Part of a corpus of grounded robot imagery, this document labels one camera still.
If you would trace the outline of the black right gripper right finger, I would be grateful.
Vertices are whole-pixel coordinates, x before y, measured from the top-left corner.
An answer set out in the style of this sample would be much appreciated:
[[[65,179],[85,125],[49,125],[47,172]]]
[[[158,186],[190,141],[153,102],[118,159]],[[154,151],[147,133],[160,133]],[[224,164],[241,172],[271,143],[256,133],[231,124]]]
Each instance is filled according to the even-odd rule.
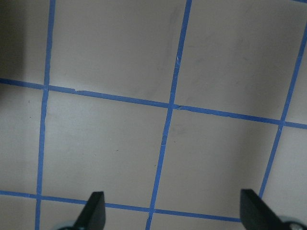
[[[240,220],[246,230],[288,229],[252,189],[240,191]]]

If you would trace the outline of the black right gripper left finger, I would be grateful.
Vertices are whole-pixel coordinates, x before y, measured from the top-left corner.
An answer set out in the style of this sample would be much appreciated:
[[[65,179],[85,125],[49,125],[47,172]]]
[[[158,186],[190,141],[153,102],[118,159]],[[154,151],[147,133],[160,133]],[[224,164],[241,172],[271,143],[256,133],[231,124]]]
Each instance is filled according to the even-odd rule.
[[[104,192],[92,192],[72,226],[73,230],[103,230],[106,223]]]

